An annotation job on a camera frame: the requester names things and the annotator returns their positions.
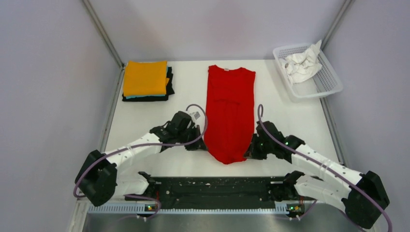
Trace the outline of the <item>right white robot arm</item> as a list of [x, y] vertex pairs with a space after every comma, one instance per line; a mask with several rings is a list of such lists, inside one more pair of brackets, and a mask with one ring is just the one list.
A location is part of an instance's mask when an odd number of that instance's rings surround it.
[[256, 160], [274, 155], [296, 167], [286, 174], [283, 192], [289, 199], [313, 198], [342, 211], [363, 229], [371, 229], [390, 204], [381, 178], [362, 173], [326, 158], [302, 139], [287, 137], [270, 122], [257, 122], [247, 151]]

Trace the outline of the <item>red t shirt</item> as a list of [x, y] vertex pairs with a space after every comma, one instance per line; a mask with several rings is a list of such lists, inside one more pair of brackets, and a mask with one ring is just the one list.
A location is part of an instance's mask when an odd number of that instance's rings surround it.
[[204, 142], [219, 162], [245, 160], [254, 133], [254, 83], [256, 73], [246, 68], [208, 67]]

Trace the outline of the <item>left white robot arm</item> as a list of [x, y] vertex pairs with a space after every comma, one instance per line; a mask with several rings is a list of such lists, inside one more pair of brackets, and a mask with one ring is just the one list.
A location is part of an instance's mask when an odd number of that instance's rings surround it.
[[90, 152], [74, 181], [75, 190], [80, 190], [94, 206], [128, 194], [151, 199], [155, 182], [137, 171], [138, 162], [173, 146], [184, 146], [186, 150], [203, 148], [201, 130], [196, 124], [199, 117], [199, 112], [178, 111], [164, 125], [153, 127], [125, 146], [104, 153]]

